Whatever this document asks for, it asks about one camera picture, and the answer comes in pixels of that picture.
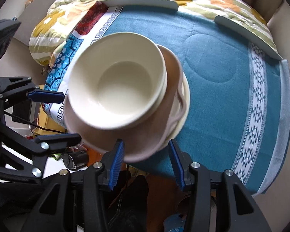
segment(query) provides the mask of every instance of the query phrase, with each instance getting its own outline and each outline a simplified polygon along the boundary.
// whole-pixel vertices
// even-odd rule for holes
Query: blue object
[[[28,93],[28,98],[34,102],[59,104],[64,101],[65,95],[59,91],[35,89]]]
[[[108,183],[110,190],[113,190],[113,188],[117,184],[121,164],[124,160],[124,155],[125,155],[124,142],[121,140],[118,145],[118,149],[116,151],[116,155],[114,157],[114,160],[111,166],[110,179]]]
[[[180,214],[173,214],[163,222],[165,232],[183,232],[186,218],[183,219]]]

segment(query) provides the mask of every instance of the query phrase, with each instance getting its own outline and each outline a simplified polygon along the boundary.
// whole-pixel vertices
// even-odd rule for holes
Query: black cable
[[[129,164],[127,164],[127,179],[126,179],[126,186],[125,186],[125,189],[128,188],[128,180],[129,180]]]
[[[53,129],[47,129],[47,128],[41,127],[41,126],[39,126],[39,125],[36,125],[36,124],[34,124],[34,123],[31,123],[31,122],[28,121],[28,120],[25,120],[25,119],[23,119],[23,118],[20,118],[20,117],[18,117],[18,116],[16,116],[16,115],[11,114],[11,113],[8,113],[8,112],[6,112],[6,111],[4,111],[4,114],[6,114],[6,115],[8,115],[8,116],[10,116],[10,117],[12,117],[12,118],[16,118],[16,119],[18,119],[18,120],[24,122],[25,124],[33,125],[34,127],[37,127],[37,128],[42,129],[42,130],[44,130],[44,131],[55,132],[55,133],[64,133],[64,132],[61,132],[61,131],[56,131],[56,130],[53,130]]]

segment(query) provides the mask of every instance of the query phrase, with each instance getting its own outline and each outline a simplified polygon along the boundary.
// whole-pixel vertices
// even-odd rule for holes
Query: wooden floor
[[[100,161],[102,155],[88,149],[89,163],[91,165]],[[175,214],[177,186],[175,180],[149,174],[146,177],[149,186],[147,197],[147,232],[163,232],[163,221]]]

